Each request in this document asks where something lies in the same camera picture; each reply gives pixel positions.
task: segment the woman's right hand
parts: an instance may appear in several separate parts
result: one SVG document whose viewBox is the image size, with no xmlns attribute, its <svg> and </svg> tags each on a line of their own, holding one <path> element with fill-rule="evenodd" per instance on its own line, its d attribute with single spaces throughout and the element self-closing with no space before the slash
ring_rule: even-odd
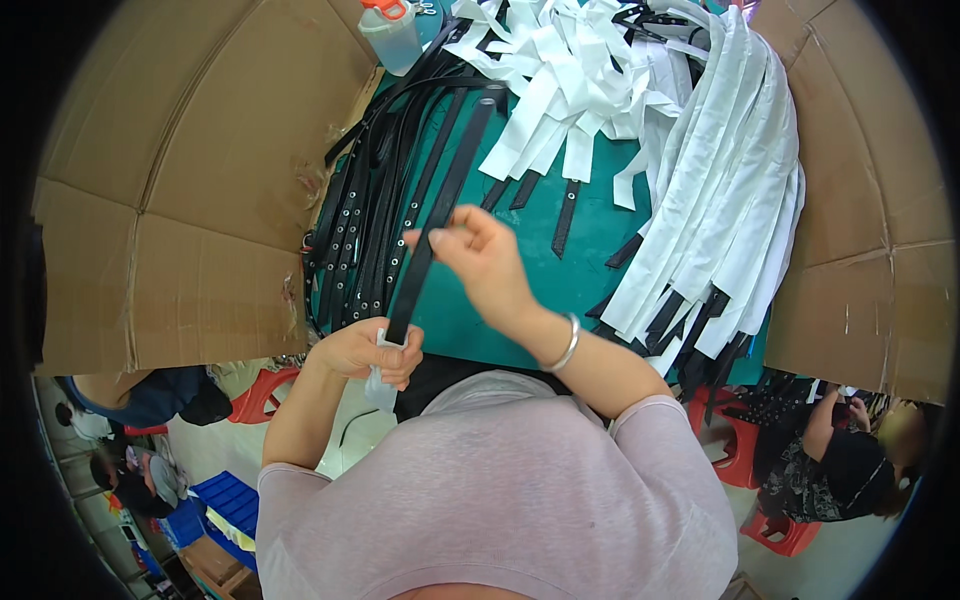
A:
<svg viewBox="0 0 960 600">
<path fill-rule="evenodd" d="M 460 278 L 484 321 L 515 338 L 540 305 L 530 291 L 514 232 L 486 210 L 467 204 L 453 211 L 449 227 L 433 229 L 428 237 L 437 260 Z M 403 239 L 415 248 L 420 230 L 407 231 Z"/>
</svg>

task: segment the teal table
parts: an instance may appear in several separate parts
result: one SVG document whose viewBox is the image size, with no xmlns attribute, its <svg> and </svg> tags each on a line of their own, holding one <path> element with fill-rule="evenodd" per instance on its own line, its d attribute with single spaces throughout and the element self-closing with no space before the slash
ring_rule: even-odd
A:
<svg viewBox="0 0 960 600">
<path fill-rule="evenodd" d="M 424 40 L 436 34 L 440 25 L 439 15 L 419 16 L 417 19 Z M 381 88 L 395 80 L 396 78 L 385 78 Z M 469 120 L 471 108 L 480 94 L 479 90 L 468 94 L 437 173 L 427 191 L 424 209 L 420 211 L 417 221 L 418 228 L 426 221 L 440 189 L 443 173 L 453 158 L 457 140 L 460 139 Z M 420 146 L 418 170 L 426 161 L 448 104 L 448 99 L 442 102 L 441 108 L 427 125 L 427 132 Z M 513 109 L 515 105 L 516 97 L 512 96 L 510 108 Z M 480 173 L 476 168 L 500 136 L 505 123 L 506 119 L 495 115 L 487 126 L 459 204 L 480 204 L 487 190 L 493 185 L 494 179 Z M 581 188 L 563 260 L 550 250 L 550 241 L 566 190 L 566 180 L 561 177 L 564 148 L 557 154 L 547 175 L 540 178 L 524 208 L 507 209 L 519 188 L 519 181 L 511 181 L 493 212 L 497 219 L 516 232 L 520 256 L 534 296 L 551 310 L 576 313 L 586 329 L 593 328 L 597 321 L 584 317 L 584 313 L 616 287 L 627 269 L 627 266 L 619 270 L 611 269 L 605 267 L 604 262 L 650 217 L 650 192 L 643 174 L 634 180 L 636 212 L 614 206 L 612 200 L 613 175 L 627 166 L 638 149 L 639 145 L 635 141 L 610 141 L 602 133 L 596 135 L 593 173 L 590 183 L 585 183 Z M 453 272 L 440 263 L 434 263 L 430 267 L 412 322 L 423 328 L 425 352 L 495 365 L 528 369 L 537 367 L 536 361 L 526 350 L 484 324 L 467 300 L 463 285 Z M 766 346 L 766 329 L 764 322 L 750 355 L 733 364 L 729 379 L 731 384 L 753 385 L 759 380 Z M 673 373 L 668 375 L 668 379 L 676 380 Z"/>
</svg>

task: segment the pile of straps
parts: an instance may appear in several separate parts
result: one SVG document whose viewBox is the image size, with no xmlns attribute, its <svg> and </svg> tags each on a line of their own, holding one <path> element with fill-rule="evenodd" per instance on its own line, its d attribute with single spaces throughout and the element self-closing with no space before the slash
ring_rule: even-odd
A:
<svg viewBox="0 0 960 600">
<path fill-rule="evenodd" d="M 685 390 L 725 382 L 780 286 L 804 205 L 779 57 L 736 6 L 718 16 L 688 0 L 509 0 L 505 29 L 497 2 L 458 0 L 453 14 L 472 24 L 445 46 L 519 96 L 480 171 L 522 179 L 511 208 L 523 207 L 565 141 L 569 183 L 553 241 L 562 257 L 594 136 L 637 140 L 612 200 L 635 208 L 634 175 L 645 172 L 652 217 L 607 262 L 630 266 L 587 316 L 661 374 L 677 368 Z"/>
<path fill-rule="evenodd" d="M 495 109 L 506 113 L 506 90 L 501 84 L 477 76 L 471 66 L 442 52 L 444 44 L 455 43 L 467 26 L 464 19 L 450 18 L 444 12 L 441 30 L 409 72 L 381 90 L 367 106 L 363 118 L 325 156 L 329 167 L 349 147 L 342 167 L 331 178 L 317 226 L 303 239 L 306 314 L 317 332 L 326 324 L 336 331 L 356 321 L 387 314 L 406 254 L 403 232 L 417 222 L 468 89 L 486 88 L 444 175 L 428 224 L 439 223 L 443 227 L 449 220 L 487 121 Z M 450 94 L 453 97 L 433 147 L 418 170 L 416 163 L 423 133 L 427 131 L 425 126 L 441 100 Z M 414 185 L 410 196 L 409 189 Z M 422 254 L 431 252 L 429 244 L 421 246 L 426 248 Z M 403 302 L 397 301 L 395 321 L 403 319 L 397 314 L 403 312 L 399 310 L 401 304 L 412 315 L 422 286 L 422 281 L 420 286 L 415 286 L 414 281 L 425 278 L 429 260 L 425 267 L 408 268 L 405 283 L 397 293 Z M 319 291 L 317 306 L 311 291 Z M 402 327 L 405 333 L 406 323 Z M 388 335 L 388 341 L 402 345 L 403 335 Z"/>
<path fill-rule="evenodd" d="M 629 267 L 587 316 L 600 320 L 594 333 L 661 374 L 678 369 L 685 391 L 722 385 L 780 286 L 804 205 L 796 111 L 776 53 L 736 6 L 718 16 L 688 0 L 458 0 L 452 14 L 326 156 L 330 165 L 352 144 L 304 240 L 306 289 L 320 290 L 316 310 L 306 295 L 311 324 L 336 330 L 387 314 L 402 234 L 417 222 L 467 90 L 485 87 L 485 101 L 425 229 L 448 220 L 490 113 L 506 112 L 507 88 L 519 100 L 479 167 L 497 180 L 482 207 L 492 211 L 508 182 L 521 180 L 510 209 L 523 208 L 565 143 L 568 183 L 552 242 L 562 258 L 595 135 L 636 140 L 612 201 L 634 209 L 634 176 L 644 173 L 652 217 L 608 260 Z M 447 94 L 418 169 L 424 125 Z M 418 245 L 387 341 L 402 344 L 432 258 Z"/>
</svg>

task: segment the cardboard flap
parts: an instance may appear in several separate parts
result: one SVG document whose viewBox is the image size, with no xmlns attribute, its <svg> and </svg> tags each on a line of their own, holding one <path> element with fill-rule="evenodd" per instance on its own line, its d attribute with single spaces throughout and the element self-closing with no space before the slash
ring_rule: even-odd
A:
<svg viewBox="0 0 960 600">
<path fill-rule="evenodd" d="M 136 211 L 57 181 L 36 182 L 47 261 L 40 375 L 124 371 Z"/>
<path fill-rule="evenodd" d="M 298 172 L 325 173 L 324 153 L 372 70 L 326 2 L 261 3 L 184 109 L 148 212 L 298 251 L 313 191 Z"/>
<path fill-rule="evenodd" d="M 63 99 L 40 174 L 139 206 L 174 107 L 250 3 L 122 3 Z"/>
<path fill-rule="evenodd" d="M 298 253 L 143 215 L 136 256 L 131 332 L 138 369 L 306 350 Z"/>
<path fill-rule="evenodd" d="M 764 0 L 751 26 L 787 66 L 807 178 L 765 364 L 943 402 L 953 235 L 906 78 L 852 0 Z"/>
</svg>

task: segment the blue plastic crate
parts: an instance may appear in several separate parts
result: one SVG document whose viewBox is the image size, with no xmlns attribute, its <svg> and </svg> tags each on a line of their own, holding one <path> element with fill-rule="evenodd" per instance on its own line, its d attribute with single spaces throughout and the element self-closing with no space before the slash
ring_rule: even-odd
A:
<svg viewBox="0 0 960 600">
<path fill-rule="evenodd" d="M 173 513 L 166 518 L 157 519 L 156 522 L 174 550 L 180 551 L 204 534 L 202 518 L 197 505 L 187 498 L 177 504 Z"/>
<path fill-rule="evenodd" d="M 193 491 L 230 525 L 256 539 L 256 514 L 260 506 L 256 490 L 224 471 L 197 484 Z"/>
</svg>

